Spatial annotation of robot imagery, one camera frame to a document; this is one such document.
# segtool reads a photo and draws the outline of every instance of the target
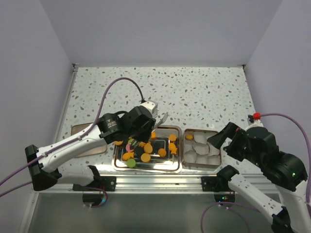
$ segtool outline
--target cable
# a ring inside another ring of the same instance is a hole
[[[6,192],[1,193],[1,194],[0,194],[0,198],[3,197],[4,195],[7,195],[7,194],[10,193],[10,192],[13,192],[14,190],[16,190],[16,189],[18,189],[18,188],[22,188],[22,187],[24,187],[24,186],[26,186],[26,185],[29,185],[29,184],[31,184],[31,183],[32,183],[32,181],[28,181],[28,182],[26,182],[26,183],[20,184],[19,186],[16,186],[16,187],[14,187],[14,188],[11,188],[10,190],[8,190],[8,191],[6,191]]]
[[[107,200],[108,200],[108,194],[107,192],[104,190],[104,189],[101,189],[101,188],[92,188],[92,187],[86,187],[88,188],[89,190],[95,190],[95,191],[100,191],[100,192],[103,192],[105,194],[105,201],[102,201],[100,204],[98,205],[95,205],[95,206],[92,206],[90,205],[90,208],[97,208],[97,207],[101,207],[103,205],[106,204]]]
[[[244,208],[246,208],[246,209],[259,212],[259,210],[257,210],[257,209],[254,208],[254,207],[246,206],[246,205],[239,204],[239,203],[235,203],[235,202],[222,201],[222,202],[213,203],[213,204],[209,205],[209,206],[203,211],[203,213],[202,213],[202,216],[201,216],[201,232],[202,232],[202,233],[204,233],[204,230],[203,230],[203,219],[204,219],[204,216],[205,216],[206,212],[207,212],[211,207],[213,207],[214,205],[219,205],[219,204],[232,204],[232,205],[244,207]],[[245,219],[239,212],[234,211],[234,210],[231,210],[231,211],[234,212],[234,213],[236,213],[237,215],[239,215],[239,216],[242,218],[242,220],[243,220],[243,221],[246,223],[246,225],[247,225],[247,230],[248,230],[248,232],[250,233],[250,228],[249,228],[249,225],[248,225],[246,219]]]
[[[141,91],[140,87],[138,86],[138,84],[137,84],[134,80],[132,80],[132,79],[130,79],[130,78],[126,78],[126,77],[122,77],[122,78],[118,78],[118,79],[114,80],[111,84],[108,85],[107,89],[105,90],[105,92],[104,92],[104,94],[103,94],[103,98],[102,98],[102,101],[101,101],[101,104],[100,104],[98,113],[97,113],[97,115],[96,115],[96,117],[95,117],[94,123],[93,123],[93,124],[91,125],[91,127],[90,127],[85,133],[83,133],[80,137],[84,137],[85,135],[87,135],[87,134],[95,127],[95,125],[96,125],[97,122],[98,122],[99,116],[100,116],[100,114],[101,114],[102,107],[103,107],[103,104],[104,104],[104,99],[106,98],[106,95],[107,95],[107,93],[108,93],[108,90],[111,88],[111,86],[112,86],[113,84],[115,84],[116,82],[118,82],[118,81],[120,81],[120,80],[128,80],[128,81],[132,82],[132,83],[137,87],[137,89],[138,89],[138,91],[139,91],[139,93],[140,93],[141,101],[144,102],[144,96],[143,96],[143,94],[142,94],[142,91]],[[50,149],[50,150],[47,151],[45,154],[48,155],[48,154],[52,153],[53,151],[58,150],[58,149],[60,149],[60,148],[62,148],[62,147],[64,147],[64,146],[66,146],[66,145],[69,145],[70,143],[73,143],[73,142],[75,142],[75,141],[77,141],[77,140],[79,140],[79,139],[78,139],[78,138],[75,138],[75,139],[72,139],[72,140],[70,140],[70,141],[68,141],[68,142],[65,142],[65,143],[63,143],[63,144],[61,144],[61,145],[59,145],[59,146],[57,146],[57,147],[54,147],[54,148]],[[0,182],[0,186],[1,186],[3,183],[5,183],[8,179],[10,179],[11,177],[13,177],[13,176],[15,176],[16,174],[18,174],[18,173],[19,173],[20,171],[22,171],[23,169],[25,169],[25,168],[27,168],[28,166],[32,165],[33,163],[37,162],[37,161],[38,161],[39,159],[41,159],[42,157],[43,157],[43,155],[40,155],[39,157],[33,159],[32,161],[30,161],[30,162],[27,163],[26,165],[22,166],[21,168],[19,168],[19,169],[16,170],[15,172],[13,172],[13,173],[11,173],[10,175],[8,175],[7,177],[5,177],[5,178]]]
[[[282,114],[282,113],[266,113],[266,114],[261,114],[261,117],[267,117],[267,116],[280,116],[280,117],[285,117],[288,120],[291,120],[293,123],[296,124],[296,126],[300,129],[302,132],[306,144],[307,144],[307,149],[308,149],[308,155],[309,155],[309,177],[308,177],[308,182],[307,182],[307,188],[306,188],[306,203],[307,203],[307,209],[309,212],[309,216],[311,217],[311,206],[308,204],[310,203],[310,189],[311,189],[311,147],[310,147],[310,141],[308,139],[306,131],[303,129],[303,127],[292,117]]]

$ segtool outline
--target terrazzo tabletop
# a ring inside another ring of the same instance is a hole
[[[106,87],[119,77],[137,82],[145,99],[158,103],[158,118],[169,112],[165,125],[179,126],[182,131],[187,128],[220,131],[229,121],[245,128],[247,115],[255,112],[242,67],[80,67],[60,139],[70,136],[72,126],[93,122]],[[101,116],[129,111],[139,105],[139,101],[135,86],[120,81],[109,90]],[[113,151],[114,145],[110,144],[105,153],[71,159],[59,170],[75,172],[82,166],[96,165],[102,175],[150,174],[116,171],[111,165]],[[246,160],[238,162],[224,151],[222,155],[222,164],[216,170],[184,167],[179,175],[216,174],[226,165],[234,166],[242,174],[261,174]]]

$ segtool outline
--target orange food piece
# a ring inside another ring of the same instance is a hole
[[[156,140],[156,133],[155,133],[155,132],[152,132],[152,133],[151,133],[151,139],[152,139],[152,140]]]
[[[171,151],[171,154],[177,154],[177,147],[175,146],[174,143],[169,144],[169,149]]]
[[[152,150],[153,150],[153,148],[152,148],[151,144],[146,143],[146,145],[144,146],[144,152],[151,154]]]
[[[122,159],[125,161],[129,160],[130,158],[132,158],[132,159],[134,158],[134,152],[127,152],[127,153],[123,154],[123,156],[122,156]]]
[[[144,162],[144,163],[148,163],[151,160],[151,156],[150,154],[147,153],[143,153],[140,157],[140,159]]]
[[[114,144],[115,144],[116,146],[121,146],[122,143],[123,143],[123,141],[114,141]]]
[[[165,157],[166,156],[166,150],[161,148],[161,149],[159,149],[158,154],[160,155],[160,157]]]
[[[171,142],[176,141],[176,139],[177,139],[177,136],[176,136],[175,134],[170,134],[169,140],[170,140]]]
[[[140,142],[139,143],[139,146],[142,147],[142,148],[144,148],[145,145],[146,145],[146,143],[144,143],[144,142]]]
[[[187,135],[185,136],[185,138],[186,138],[187,140],[192,140],[192,139],[193,139],[193,135],[192,135],[192,134],[187,134]]]

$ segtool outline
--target silver baking tray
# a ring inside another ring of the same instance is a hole
[[[151,155],[151,161],[144,163],[140,160],[139,156],[134,154],[136,161],[135,168],[128,168],[126,161],[122,159],[122,155],[126,153],[125,144],[121,146],[115,146],[114,148],[114,159],[112,160],[112,167],[115,170],[141,170],[149,172],[160,172],[160,173],[178,173],[182,170],[182,150],[181,145],[181,129],[178,126],[159,126],[156,130],[156,140],[150,140],[153,146],[153,152]],[[177,140],[174,142],[177,147],[177,155],[170,153],[169,146],[169,135],[175,134]],[[157,153],[159,148],[165,148],[167,155],[160,157]]]

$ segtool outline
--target pink disc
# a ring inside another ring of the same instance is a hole
[[[125,149],[127,152],[132,152],[130,144],[126,144]]]

